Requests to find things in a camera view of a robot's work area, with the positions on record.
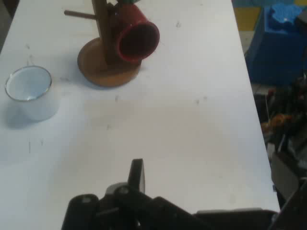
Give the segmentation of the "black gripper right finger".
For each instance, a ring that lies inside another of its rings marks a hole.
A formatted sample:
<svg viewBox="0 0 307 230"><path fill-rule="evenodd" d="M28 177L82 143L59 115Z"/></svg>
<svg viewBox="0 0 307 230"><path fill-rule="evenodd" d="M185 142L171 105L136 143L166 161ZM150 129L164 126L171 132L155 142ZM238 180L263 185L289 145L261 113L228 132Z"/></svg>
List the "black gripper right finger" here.
<svg viewBox="0 0 307 230"><path fill-rule="evenodd" d="M261 208L203 210L194 214L211 230L279 230L278 213Z"/></svg>

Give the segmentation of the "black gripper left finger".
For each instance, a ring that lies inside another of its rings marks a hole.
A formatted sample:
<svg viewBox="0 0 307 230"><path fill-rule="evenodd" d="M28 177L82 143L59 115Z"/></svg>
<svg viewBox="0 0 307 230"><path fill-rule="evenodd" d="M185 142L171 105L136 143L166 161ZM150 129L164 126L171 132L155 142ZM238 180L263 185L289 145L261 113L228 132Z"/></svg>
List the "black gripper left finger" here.
<svg viewBox="0 0 307 230"><path fill-rule="evenodd" d="M134 159L128 180L110 186L102 199L74 197L62 224L64 230L197 230L195 216L167 200L145 193L143 159Z"/></svg>

